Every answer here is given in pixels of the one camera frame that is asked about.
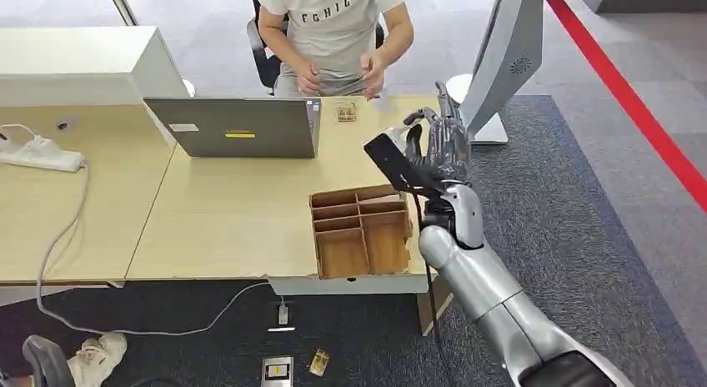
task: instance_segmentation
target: black office chair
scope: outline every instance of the black office chair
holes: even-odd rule
[[[280,63],[282,61],[275,55],[271,55],[268,58],[268,54],[265,52],[267,45],[260,37],[260,31],[258,31],[258,19],[260,17],[260,2],[258,0],[253,0],[253,8],[255,9],[255,17],[248,22],[246,32],[248,33],[250,47],[253,50],[253,58],[255,59],[255,67],[258,69],[260,83],[268,89],[270,95],[274,95],[275,81],[280,75]],[[287,32],[288,21],[289,19],[287,15],[285,15],[283,20],[283,30],[285,32]],[[385,32],[383,31],[383,27],[377,24],[376,48],[380,48],[380,46],[383,45],[384,39]]]

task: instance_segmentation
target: speaker grille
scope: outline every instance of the speaker grille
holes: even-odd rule
[[[525,56],[522,56],[519,59],[516,59],[516,61],[510,65],[510,72],[513,74],[525,73],[528,71],[532,64],[533,62],[531,62],[530,59]]]

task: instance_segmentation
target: white sneaker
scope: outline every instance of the white sneaker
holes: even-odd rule
[[[117,333],[84,341],[76,355],[68,360],[76,387],[100,387],[123,359],[126,349],[125,336]]]

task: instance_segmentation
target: wooden organizer box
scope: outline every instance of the wooden organizer box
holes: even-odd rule
[[[394,274],[408,267],[408,204],[390,185],[309,197],[319,278]]]

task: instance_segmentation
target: man's hand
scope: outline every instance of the man's hand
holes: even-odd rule
[[[388,64],[378,51],[365,53],[361,56],[361,69],[364,71],[364,76],[361,79],[366,83],[366,89],[364,89],[366,99],[374,98],[383,89],[387,66]]]
[[[297,71],[297,87],[301,93],[319,93],[319,70],[314,63]]]

